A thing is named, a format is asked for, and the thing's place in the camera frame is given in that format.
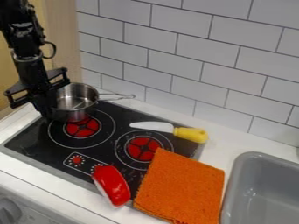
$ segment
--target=black stovetop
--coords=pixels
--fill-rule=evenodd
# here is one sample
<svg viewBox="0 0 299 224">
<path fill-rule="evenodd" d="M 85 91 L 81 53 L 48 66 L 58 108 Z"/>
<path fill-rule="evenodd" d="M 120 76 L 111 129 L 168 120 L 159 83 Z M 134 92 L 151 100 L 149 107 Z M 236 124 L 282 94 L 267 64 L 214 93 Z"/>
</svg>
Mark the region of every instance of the black stovetop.
<svg viewBox="0 0 299 224">
<path fill-rule="evenodd" d="M 92 118 L 77 123 L 40 118 L 5 147 L 90 183 L 96 165 L 114 165 L 134 198 L 157 147 L 188 158 L 194 158 L 198 149 L 197 143 L 169 133 L 129 127 L 144 121 L 168 122 L 101 101 Z"/>
</svg>

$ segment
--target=sink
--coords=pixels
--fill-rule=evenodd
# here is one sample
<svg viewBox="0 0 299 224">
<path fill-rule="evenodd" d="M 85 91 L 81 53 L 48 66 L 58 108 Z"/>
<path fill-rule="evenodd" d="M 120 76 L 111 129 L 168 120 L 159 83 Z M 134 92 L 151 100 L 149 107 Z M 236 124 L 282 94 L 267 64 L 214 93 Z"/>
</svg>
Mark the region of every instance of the sink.
<svg viewBox="0 0 299 224">
<path fill-rule="evenodd" d="M 299 164 L 259 152 L 238 156 L 221 224 L 298 224 Z"/>
</svg>

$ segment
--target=pan handle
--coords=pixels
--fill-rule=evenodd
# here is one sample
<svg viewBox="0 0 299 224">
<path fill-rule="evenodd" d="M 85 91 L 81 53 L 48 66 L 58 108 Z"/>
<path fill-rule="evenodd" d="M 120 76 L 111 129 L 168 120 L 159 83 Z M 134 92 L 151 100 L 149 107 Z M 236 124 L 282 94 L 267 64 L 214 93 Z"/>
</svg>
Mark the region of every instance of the pan handle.
<svg viewBox="0 0 299 224">
<path fill-rule="evenodd" d="M 116 98 L 107 98 L 107 99 L 101 99 L 101 96 L 103 95 L 109 95 L 109 96 L 116 96 Z M 118 100 L 122 100 L 122 99 L 134 99 L 136 98 L 136 96 L 134 94 L 116 94 L 116 93 L 112 93 L 112 94 L 99 94 L 100 99 L 99 101 L 118 101 Z"/>
</svg>

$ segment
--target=white countertop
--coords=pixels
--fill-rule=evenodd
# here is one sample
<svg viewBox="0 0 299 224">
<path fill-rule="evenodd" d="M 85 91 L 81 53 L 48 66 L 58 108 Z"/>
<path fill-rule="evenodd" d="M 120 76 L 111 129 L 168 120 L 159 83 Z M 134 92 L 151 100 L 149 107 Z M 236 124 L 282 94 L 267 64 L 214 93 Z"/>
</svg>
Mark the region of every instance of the white countertop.
<svg viewBox="0 0 299 224">
<path fill-rule="evenodd" d="M 229 129 L 136 100 L 121 100 L 117 104 L 184 125 L 206 129 L 210 140 L 204 148 L 200 161 L 224 170 L 226 172 L 226 182 L 234 159 L 239 154 L 247 151 L 261 151 L 299 163 L 296 148 L 286 144 Z M 37 117 L 39 117 L 39 113 L 29 104 L 1 120 L 0 144 Z M 86 224 L 114 222 L 128 224 L 164 223 L 127 206 L 115 210 L 109 207 L 100 195 L 3 153 L 0 153 L 0 161 L 0 171 L 9 174 L 0 175 L 1 186 L 13 189 L 16 193 L 22 193 L 26 197 L 38 201 L 43 206 L 72 217 L 76 221 Z"/>
</svg>

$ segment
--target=yellow knife handle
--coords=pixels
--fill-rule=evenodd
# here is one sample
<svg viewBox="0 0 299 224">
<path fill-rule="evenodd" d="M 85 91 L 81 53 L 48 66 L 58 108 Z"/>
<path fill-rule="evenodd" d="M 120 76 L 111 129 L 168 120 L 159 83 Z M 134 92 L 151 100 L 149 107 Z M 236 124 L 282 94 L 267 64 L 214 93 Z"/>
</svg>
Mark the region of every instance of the yellow knife handle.
<svg viewBox="0 0 299 224">
<path fill-rule="evenodd" d="M 173 135 L 198 144 L 204 144 L 208 139 L 208 134 L 204 129 L 175 128 Z"/>
</svg>

